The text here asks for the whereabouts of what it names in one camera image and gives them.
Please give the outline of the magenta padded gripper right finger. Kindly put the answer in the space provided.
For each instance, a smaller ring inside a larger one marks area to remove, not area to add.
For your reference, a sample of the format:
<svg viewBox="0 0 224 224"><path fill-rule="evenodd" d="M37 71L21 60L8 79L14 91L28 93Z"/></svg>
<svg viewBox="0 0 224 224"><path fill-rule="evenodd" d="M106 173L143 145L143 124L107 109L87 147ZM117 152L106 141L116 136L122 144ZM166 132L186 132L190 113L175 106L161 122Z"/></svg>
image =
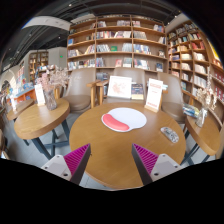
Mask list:
<svg viewBox="0 0 224 224"><path fill-rule="evenodd" d="M132 156L143 185L181 170L181 166L167 154L156 154L137 144L132 145Z"/></svg>

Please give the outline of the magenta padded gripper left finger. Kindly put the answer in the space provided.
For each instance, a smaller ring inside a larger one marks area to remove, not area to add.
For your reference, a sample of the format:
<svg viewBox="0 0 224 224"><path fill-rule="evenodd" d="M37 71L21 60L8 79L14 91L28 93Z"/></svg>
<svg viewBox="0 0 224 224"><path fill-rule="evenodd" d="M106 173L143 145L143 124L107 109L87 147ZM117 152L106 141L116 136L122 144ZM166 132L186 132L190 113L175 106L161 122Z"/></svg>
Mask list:
<svg viewBox="0 0 224 224"><path fill-rule="evenodd" d="M91 146L86 144L65 156L55 155L42 169L79 185L91 155Z"/></svg>

